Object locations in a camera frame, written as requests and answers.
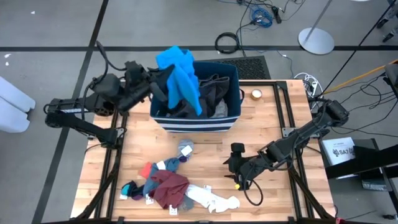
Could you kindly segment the black garment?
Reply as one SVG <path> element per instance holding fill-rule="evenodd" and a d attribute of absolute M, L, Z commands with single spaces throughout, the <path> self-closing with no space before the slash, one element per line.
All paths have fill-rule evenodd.
<path fill-rule="evenodd" d="M 229 77 L 220 77 L 213 74 L 204 80 L 199 80 L 199 102 L 202 113 L 197 115 L 194 108 L 186 101 L 180 100 L 175 108 L 161 108 L 157 116 L 170 118 L 205 119 L 211 118 L 215 113 L 216 105 L 224 99 L 229 90 Z"/>

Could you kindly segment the white printed paper sign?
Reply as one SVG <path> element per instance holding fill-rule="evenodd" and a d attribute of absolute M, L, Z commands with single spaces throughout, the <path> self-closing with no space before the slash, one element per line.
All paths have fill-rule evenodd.
<path fill-rule="evenodd" d="M 332 166 L 355 158 L 351 137 L 322 140 L 322 147 Z"/>

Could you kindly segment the maroon garment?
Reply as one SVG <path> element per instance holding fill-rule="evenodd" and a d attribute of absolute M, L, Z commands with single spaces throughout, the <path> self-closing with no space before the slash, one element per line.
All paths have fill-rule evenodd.
<path fill-rule="evenodd" d="M 158 170 L 151 178 L 158 186 L 149 192 L 163 209 L 178 208 L 183 203 L 189 181 L 186 177 L 169 170 Z"/>

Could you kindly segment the thin black pole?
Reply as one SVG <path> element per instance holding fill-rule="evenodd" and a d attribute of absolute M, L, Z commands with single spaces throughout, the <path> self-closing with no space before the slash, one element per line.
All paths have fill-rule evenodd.
<path fill-rule="evenodd" d="M 324 88 L 324 90 L 319 94 L 318 97 L 321 97 L 326 93 L 326 91 L 329 89 L 330 85 L 336 80 L 338 75 L 343 71 L 345 66 L 347 66 L 348 62 L 354 57 L 356 52 L 361 49 L 363 42 L 368 38 L 368 36 L 371 34 L 371 32 L 376 28 L 376 26 L 384 19 L 386 14 L 395 6 L 397 0 L 391 0 L 392 2 L 389 4 L 387 9 L 383 12 L 383 14 L 380 16 L 380 18 L 376 21 L 376 23 L 371 27 L 371 29 L 368 31 L 368 33 L 363 37 L 363 39 L 360 41 L 360 43 L 354 48 L 353 53 L 348 57 L 346 62 L 341 66 L 341 68 L 337 71 L 336 75 L 331 79 L 331 81 L 327 84 L 327 86 Z"/>

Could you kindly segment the grey sock with blue toe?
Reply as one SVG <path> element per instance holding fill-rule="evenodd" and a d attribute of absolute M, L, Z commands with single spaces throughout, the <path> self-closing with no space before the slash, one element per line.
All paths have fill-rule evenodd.
<path fill-rule="evenodd" d="M 181 151 L 185 146 L 187 146 L 187 145 L 190 145 L 190 146 L 192 147 L 192 149 L 194 150 L 194 143 L 193 143 L 193 141 L 190 140 L 190 139 L 183 139 L 183 140 L 181 140 L 181 141 L 179 142 L 179 144 L 178 144 L 177 159 L 178 159 L 180 162 L 187 162 L 187 161 L 189 160 L 189 158 L 190 158 L 190 157 L 192 156 L 192 154 L 193 154 L 193 151 L 192 151 L 192 153 L 191 153 L 188 157 L 184 157 L 184 156 L 182 155 L 182 153 L 181 153 L 180 151 Z"/>

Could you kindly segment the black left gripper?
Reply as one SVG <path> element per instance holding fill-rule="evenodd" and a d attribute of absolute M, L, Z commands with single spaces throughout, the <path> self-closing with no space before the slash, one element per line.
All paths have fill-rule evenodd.
<path fill-rule="evenodd" d="M 155 76 L 148 73 L 144 68 L 129 68 L 125 72 L 126 89 L 128 93 L 152 94 L 161 102 L 168 102 L 167 80 L 172 74 L 175 65 L 171 64 L 167 68 L 157 72 Z"/>

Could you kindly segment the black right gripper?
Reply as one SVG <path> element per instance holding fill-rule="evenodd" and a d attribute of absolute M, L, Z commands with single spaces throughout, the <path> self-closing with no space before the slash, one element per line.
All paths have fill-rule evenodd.
<path fill-rule="evenodd" d="M 239 184 L 241 186 L 239 191 L 249 190 L 253 179 L 250 171 L 258 158 L 259 156 L 243 157 L 242 153 L 231 153 L 223 163 L 223 165 L 228 165 L 230 174 L 224 177 L 233 179 L 235 184 Z"/>

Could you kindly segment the black aluminium table frame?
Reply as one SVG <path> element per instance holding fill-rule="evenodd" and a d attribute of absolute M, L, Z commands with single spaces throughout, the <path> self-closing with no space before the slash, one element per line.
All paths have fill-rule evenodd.
<path fill-rule="evenodd" d="M 169 133 L 150 117 L 149 102 L 135 106 L 126 121 L 127 133 L 121 151 L 107 151 L 95 142 L 89 143 L 71 216 L 83 212 L 114 162 L 119 162 L 116 180 L 93 213 L 94 217 L 108 218 L 112 223 L 123 220 L 123 224 L 289 224 L 298 217 L 315 218 L 315 209 L 286 171 L 263 172 L 247 192 L 236 190 L 233 180 L 224 177 L 229 175 L 228 166 L 223 163 L 229 157 L 232 143 L 243 143 L 245 155 L 253 156 L 267 143 L 279 139 L 282 128 L 303 126 L 312 117 L 301 81 L 244 80 L 241 88 L 245 93 L 241 115 L 230 130 L 220 133 Z M 260 100 L 251 99 L 253 89 L 262 91 Z M 239 208 L 210 213 L 195 204 L 191 210 L 173 216 L 157 203 L 146 205 L 144 200 L 119 198 L 125 183 L 132 180 L 139 185 L 144 183 L 139 171 L 147 162 L 173 157 L 182 139 L 191 139 L 194 151 L 178 173 L 197 186 L 211 186 L 212 192 L 220 197 L 235 196 L 241 203 Z"/>

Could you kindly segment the orange red sock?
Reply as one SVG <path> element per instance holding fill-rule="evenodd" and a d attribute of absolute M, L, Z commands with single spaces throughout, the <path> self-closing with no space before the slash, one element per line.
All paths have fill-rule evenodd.
<path fill-rule="evenodd" d="M 148 179 L 152 170 L 152 163 L 147 162 L 144 167 L 139 171 L 139 175 L 144 179 Z"/>

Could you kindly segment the white sock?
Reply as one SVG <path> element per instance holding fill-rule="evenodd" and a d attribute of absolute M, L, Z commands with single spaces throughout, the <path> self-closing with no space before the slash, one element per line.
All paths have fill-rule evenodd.
<path fill-rule="evenodd" d="M 214 195 L 208 189 L 193 184 L 188 186 L 185 195 L 205 208 L 208 208 L 210 205 L 214 205 L 216 201 Z"/>
<path fill-rule="evenodd" d="M 239 207 L 240 201 L 235 196 L 232 196 L 230 198 L 223 198 L 214 195 L 213 199 L 210 200 L 208 211 L 210 213 L 221 213 L 227 211 L 228 209 L 236 209 Z"/>

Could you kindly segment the bright blue towel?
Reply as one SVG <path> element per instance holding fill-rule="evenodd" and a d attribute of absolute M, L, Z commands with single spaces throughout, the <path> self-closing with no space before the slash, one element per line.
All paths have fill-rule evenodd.
<path fill-rule="evenodd" d="M 193 67 L 194 57 L 187 49 L 174 45 L 156 56 L 158 68 L 174 66 L 167 79 L 168 108 L 174 109 L 180 100 L 186 100 L 196 115 L 202 114 L 198 77 Z"/>

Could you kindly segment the slate blue sock pair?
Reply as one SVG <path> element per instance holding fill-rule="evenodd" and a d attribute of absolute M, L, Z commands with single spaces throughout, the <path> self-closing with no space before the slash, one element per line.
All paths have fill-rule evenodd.
<path fill-rule="evenodd" d="M 180 165 L 180 161 L 176 158 L 170 158 L 170 159 L 166 159 L 165 161 L 165 165 L 167 166 L 167 171 L 171 171 L 171 172 L 176 172 L 179 165 Z M 143 189 L 143 195 L 145 196 L 146 194 L 149 194 L 150 191 L 154 190 L 159 184 L 157 182 L 154 182 L 151 177 L 158 171 L 157 165 L 156 163 L 153 163 L 152 165 L 152 170 L 150 172 L 150 176 L 149 178 L 146 180 L 145 184 L 144 184 L 144 189 Z"/>

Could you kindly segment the plain grey sock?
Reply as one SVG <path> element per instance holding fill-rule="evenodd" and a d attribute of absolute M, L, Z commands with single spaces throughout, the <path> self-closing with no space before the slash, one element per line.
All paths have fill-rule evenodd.
<path fill-rule="evenodd" d="M 194 207 L 194 200 L 191 198 L 187 197 L 186 195 L 184 196 L 183 202 L 180 206 L 180 209 L 183 211 L 189 211 Z"/>

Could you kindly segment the black floor grate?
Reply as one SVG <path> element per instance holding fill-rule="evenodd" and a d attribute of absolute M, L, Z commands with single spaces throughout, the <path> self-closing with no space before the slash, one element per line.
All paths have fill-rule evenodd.
<path fill-rule="evenodd" d="M 240 80 L 270 80 L 271 75 L 264 56 L 215 59 L 212 62 L 234 65 Z"/>

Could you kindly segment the yellow pole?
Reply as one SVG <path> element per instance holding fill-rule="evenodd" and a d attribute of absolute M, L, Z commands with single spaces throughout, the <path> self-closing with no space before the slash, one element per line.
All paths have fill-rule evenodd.
<path fill-rule="evenodd" d="M 396 60 L 394 60 L 394 61 L 388 63 L 388 65 L 390 65 L 390 64 L 398 64 L 398 59 L 396 59 Z M 355 82 L 355 81 L 357 81 L 357 80 L 360 80 L 360 79 L 362 79 L 362 78 L 368 77 L 369 75 L 371 75 L 371 74 L 373 74 L 373 73 L 376 73 L 376 72 L 379 72 L 379 71 L 383 70 L 385 67 L 386 67 L 386 65 L 382 65 L 382 66 L 377 67 L 377 68 L 375 68 L 375 69 L 373 69 L 373 70 L 370 70 L 370 71 L 368 71 L 368 72 L 366 72 L 366 73 L 364 73 L 364 74 L 362 74 L 362 75 L 360 75 L 360 76 L 354 77 L 354 78 L 352 78 L 352 79 L 350 79 L 350 80 L 348 80 L 348 81 L 346 81 L 346 82 L 344 82 L 344 83 L 341 83 L 341 84 L 339 84 L 339 85 L 333 87 L 331 90 L 326 90 L 326 91 L 324 92 L 324 94 L 329 94 L 329 93 L 331 93 L 332 91 L 335 91 L 335 90 L 338 90 L 338 89 L 340 89 L 340 88 L 343 88 L 343 87 L 347 86 L 347 85 L 350 84 L 350 83 L 353 83 L 353 82 Z"/>

